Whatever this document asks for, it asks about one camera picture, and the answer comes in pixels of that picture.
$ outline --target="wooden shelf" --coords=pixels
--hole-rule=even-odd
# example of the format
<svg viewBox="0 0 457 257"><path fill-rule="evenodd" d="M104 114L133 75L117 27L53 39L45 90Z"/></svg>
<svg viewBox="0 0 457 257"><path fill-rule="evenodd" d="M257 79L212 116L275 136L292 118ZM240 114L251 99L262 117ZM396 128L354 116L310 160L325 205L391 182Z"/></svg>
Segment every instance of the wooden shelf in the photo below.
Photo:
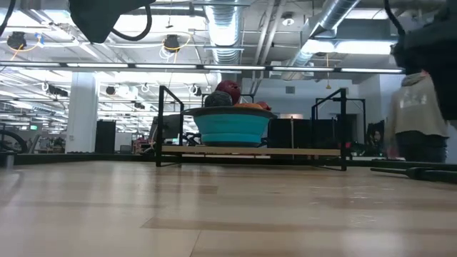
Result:
<svg viewBox="0 0 457 257"><path fill-rule="evenodd" d="M312 156L340 156L338 149L289 149L289 148L244 148L210 146L162 146L164 153L208 153L208 154L285 154Z"/></svg>

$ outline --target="person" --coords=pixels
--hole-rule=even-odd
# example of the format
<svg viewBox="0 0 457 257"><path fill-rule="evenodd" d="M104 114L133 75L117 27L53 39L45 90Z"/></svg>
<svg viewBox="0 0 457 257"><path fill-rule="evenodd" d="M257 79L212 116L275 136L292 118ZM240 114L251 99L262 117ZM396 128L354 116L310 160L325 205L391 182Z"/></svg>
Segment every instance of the person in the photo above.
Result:
<svg viewBox="0 0 457 257"><path fill-rule="evenodd" d="M444 163L448 122L441 115L431 77L415 71L406 70L401 88L392 95L384 135L387 154L407 161Z"/></svg>

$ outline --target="wooden floor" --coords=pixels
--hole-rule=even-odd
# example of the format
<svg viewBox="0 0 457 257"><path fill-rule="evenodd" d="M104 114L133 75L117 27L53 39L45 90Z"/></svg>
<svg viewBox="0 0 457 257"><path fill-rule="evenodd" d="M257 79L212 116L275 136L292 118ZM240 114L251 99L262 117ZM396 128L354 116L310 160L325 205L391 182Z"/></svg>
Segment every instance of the wooden floor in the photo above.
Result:
<svg viewBox="0 0 457 257"><path fill-rule="evenodd" d="M22 166L0 171L0 256L457 256L457 187L365 168Z"/></svg>

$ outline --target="gray hoodie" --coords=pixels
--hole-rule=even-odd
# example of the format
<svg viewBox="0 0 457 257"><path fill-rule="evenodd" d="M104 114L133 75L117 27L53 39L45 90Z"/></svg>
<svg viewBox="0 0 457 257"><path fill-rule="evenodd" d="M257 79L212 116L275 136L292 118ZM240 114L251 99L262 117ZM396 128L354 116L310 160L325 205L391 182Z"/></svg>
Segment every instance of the gray hoodie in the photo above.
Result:
<svg viewBox="0 0 457 257"><path fill-rule="evenodd" d="M401 88L392 95L385 137L393 139L395 134L405 131L448 137L448 123L441 115L433 82L428 75L407 76Z"/></svg>

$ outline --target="ventilation duct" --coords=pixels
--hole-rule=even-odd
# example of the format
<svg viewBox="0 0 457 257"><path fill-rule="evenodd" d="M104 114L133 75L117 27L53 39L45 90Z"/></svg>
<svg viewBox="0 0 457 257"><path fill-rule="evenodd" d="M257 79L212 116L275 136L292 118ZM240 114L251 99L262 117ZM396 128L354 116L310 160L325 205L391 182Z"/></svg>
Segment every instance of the ventilation duct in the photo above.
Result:
<svg viewBox="0 0 457 257"><path fill-rule="evenodd" d="M303 28L302 38L308 41L310 38L323 34L323 37L334 37L336 28L348 16L348 14L356 7L360 0L327 0L322 6L322 12L315 17L306 21ZM306 48L306 41L303 43L300 51L288 63L288 66L305 66L313 57ZM284 72L281 78L290 80L295 77L294 72Z"/></svg>
<svg viewBox="0 0 457 257"><path fill-rule="evenodd" d="M234 0L219 0L214 2L237 2ZM208 32L212 46L238 46L241 32L241 7L226 5L205 6L209 20ZM240 51L232 49L213 50L214 63L239 64ZM222 80L236 78L235 74L222 74Z"/></svg>

